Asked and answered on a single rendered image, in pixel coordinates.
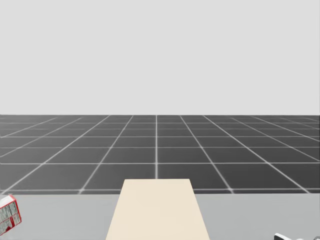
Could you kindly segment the tall board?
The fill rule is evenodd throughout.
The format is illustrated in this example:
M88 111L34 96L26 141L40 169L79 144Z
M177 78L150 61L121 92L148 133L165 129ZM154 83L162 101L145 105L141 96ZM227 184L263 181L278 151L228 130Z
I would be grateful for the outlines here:
M126 179L105 240L210 240L189 179Z

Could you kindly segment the red and white carton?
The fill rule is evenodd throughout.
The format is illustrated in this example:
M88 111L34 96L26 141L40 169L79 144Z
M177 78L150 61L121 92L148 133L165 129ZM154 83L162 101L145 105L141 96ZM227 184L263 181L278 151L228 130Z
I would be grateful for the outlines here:
M9 194L0 199L0 236L22 222L17 199Z

